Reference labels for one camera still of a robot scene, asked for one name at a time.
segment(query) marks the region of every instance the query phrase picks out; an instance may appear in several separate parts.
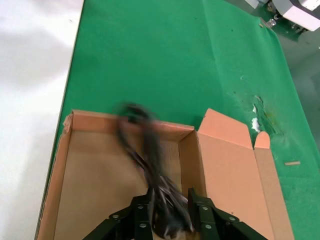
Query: box flap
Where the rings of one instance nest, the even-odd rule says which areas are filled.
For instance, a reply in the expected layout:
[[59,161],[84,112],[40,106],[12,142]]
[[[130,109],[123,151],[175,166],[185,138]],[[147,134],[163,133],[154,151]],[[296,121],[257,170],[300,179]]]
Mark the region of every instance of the box flap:
[[248,127],[208,109],[198,139],[207,196],[218,209],[274,239]]
[[198,133],[252,149],[247,125],[212,109],[208,109]]
[[295,239],[285,200],[270,149],[269,135],[262,131],[256,137],[254,154],[275,239]]

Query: power cord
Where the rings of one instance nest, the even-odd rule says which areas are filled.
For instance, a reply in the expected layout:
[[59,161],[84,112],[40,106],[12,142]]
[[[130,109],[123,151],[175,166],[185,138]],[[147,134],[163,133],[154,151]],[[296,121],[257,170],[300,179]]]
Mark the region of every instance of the power cord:
[[[142,134],[142,154],[129,144],[124,123],[138,125]],[[173,239],[179,232],[192,231],[187,210],[188,200],[165,175],[159,137],[151,115],[142,106],[127,104],[117,120],[117,136],[129,157],[144,170],[148,187],[152,189],[150,204],[151,226],[161,238]]]

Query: open cardboard box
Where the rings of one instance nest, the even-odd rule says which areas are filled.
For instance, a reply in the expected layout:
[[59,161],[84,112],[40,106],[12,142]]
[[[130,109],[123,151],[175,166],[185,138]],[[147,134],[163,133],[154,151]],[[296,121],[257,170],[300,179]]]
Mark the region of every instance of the open cardboard box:
[[[37,240],[81,240],[147,185],[115,135],[116,117],[73,111],[64,122]],[[269,240],[294,239],[267,133],[208,109],[193,126],[157,122],[166,173]]]

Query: green table surface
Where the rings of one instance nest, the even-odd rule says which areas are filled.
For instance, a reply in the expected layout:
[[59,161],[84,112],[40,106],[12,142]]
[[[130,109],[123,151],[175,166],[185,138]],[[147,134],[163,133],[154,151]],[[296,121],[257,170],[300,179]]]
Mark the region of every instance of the green table surface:
[[277,36],[260,23],[222,0],[85,0],[58,132],[72,109],[117,113],[123,102],[196,128],[212,108],[246,123],[252,142],[257,117],[295,238],[320,239],[319,152]]

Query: coiled cable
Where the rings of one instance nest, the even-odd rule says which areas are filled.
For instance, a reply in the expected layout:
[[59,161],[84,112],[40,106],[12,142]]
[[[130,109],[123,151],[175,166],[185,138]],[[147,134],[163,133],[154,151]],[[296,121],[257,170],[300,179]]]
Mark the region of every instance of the coiled cable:
[[[125,122],[141,128],[143,157],[130,145]],[[175,238],[181,231],[191,231],[192,222],[186,208],[188,200],[164,173],[159,137],[151,115],[139,105],[125,105],[117,120],[117,136],[128,156],[144,170],[145,180],[152,189],[153,231],[164,239]]]

